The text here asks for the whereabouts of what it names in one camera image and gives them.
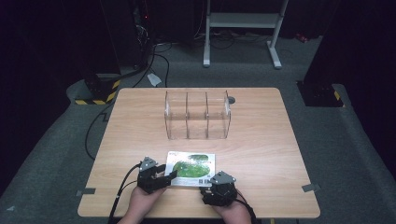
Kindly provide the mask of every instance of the person's arm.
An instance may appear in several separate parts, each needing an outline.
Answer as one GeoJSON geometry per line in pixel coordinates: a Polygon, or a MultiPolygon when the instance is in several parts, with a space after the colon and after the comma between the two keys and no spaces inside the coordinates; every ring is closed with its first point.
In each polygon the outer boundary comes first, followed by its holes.
{"type": "Polygon", "coordinates": [[[165,191],[166,188],[157,189],[147,194],[141,188],[135,187],[131,193],[128,210],[118,224],[139,224],[165,191]]]}
{"type": "MultiPolygon", "coordinates": [[[[239,194],[237,199],[243,201],[239,194]]],[[[251,224],[251,216],[248,209],[239,202],[232,202],[229,206],[212,207],[226,224],[251,224]]]]}

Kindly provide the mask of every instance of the white metal stand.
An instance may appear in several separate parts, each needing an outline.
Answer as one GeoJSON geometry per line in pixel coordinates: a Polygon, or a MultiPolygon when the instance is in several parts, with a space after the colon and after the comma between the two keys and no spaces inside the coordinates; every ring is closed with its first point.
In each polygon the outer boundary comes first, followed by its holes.
{"type": "Polygon", "coordinates": [[[206,28],[205,28],[205,49],[204,67],[210,66],[210,28],[211,27],[241,27],[241,28],[273,28],[272,40],[267,41],[274,67],[282,68],[279,57],[277,56],[275,44],[279,30],[285,17],[286,7],[289,0],[283,0],[282,8],[279,13],[211,13],[210,0],[207,0],[206,28]]]}

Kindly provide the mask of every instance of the person's left hand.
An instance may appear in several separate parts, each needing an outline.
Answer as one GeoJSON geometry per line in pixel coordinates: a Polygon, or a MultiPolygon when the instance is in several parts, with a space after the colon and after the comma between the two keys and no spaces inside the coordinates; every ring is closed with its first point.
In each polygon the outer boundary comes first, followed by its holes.
{"type": "Polygon", "coordinates": [[[157,189],[151,194],[148,194],[136,186],[132,190],[128,210],[126,211],[125,216],[120,220],[119,224],[140,223],[165,191],[166,188],[157,189]]]}

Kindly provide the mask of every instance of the transparent compartment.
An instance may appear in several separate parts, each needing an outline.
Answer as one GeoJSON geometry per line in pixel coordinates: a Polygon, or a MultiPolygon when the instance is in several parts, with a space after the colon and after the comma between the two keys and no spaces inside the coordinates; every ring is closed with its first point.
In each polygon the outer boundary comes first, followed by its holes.
{"type": "Polygon", "coordinates": [[[171,92],[165,96],[169,139],[224,139],[231,122],[227,91],[171,92]]]}

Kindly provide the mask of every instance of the table top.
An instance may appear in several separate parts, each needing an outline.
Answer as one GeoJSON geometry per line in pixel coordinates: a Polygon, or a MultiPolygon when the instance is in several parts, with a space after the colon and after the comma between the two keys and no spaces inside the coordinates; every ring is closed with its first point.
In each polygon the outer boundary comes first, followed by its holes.
{"type": "MultiPolygon", "coordinates": [[[[236,178],[257,218],[318,217],[310,184],[281,94],[275,88],[121,89],[82,196],[78,213],[108,217],[122,179],[145,156],[166,163],[168,151],[216,154],[216,173],[236,178]],[[227,91],[235,98],[226,139],[167,138],[164,100],[167,91],[227,91]]],[[[137,179],[137,169],[126,183],[137,179]]],[[[115,213],[122,217],[135,184],[120,197],[115,213]]],[[[147,217],[219,217],[202,202],[197,188],[169,188],[147,217]]]]}

